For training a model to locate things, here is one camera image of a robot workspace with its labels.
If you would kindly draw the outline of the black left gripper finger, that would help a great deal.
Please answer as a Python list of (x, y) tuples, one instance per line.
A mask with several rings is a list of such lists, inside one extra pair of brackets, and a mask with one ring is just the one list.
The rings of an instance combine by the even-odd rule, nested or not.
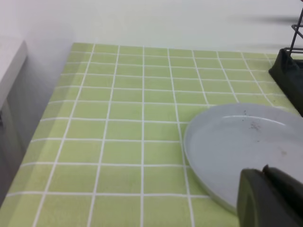
[(243, 169), (237, 215), (241, 227), (301, 227), (303, 184), (275, 167)]

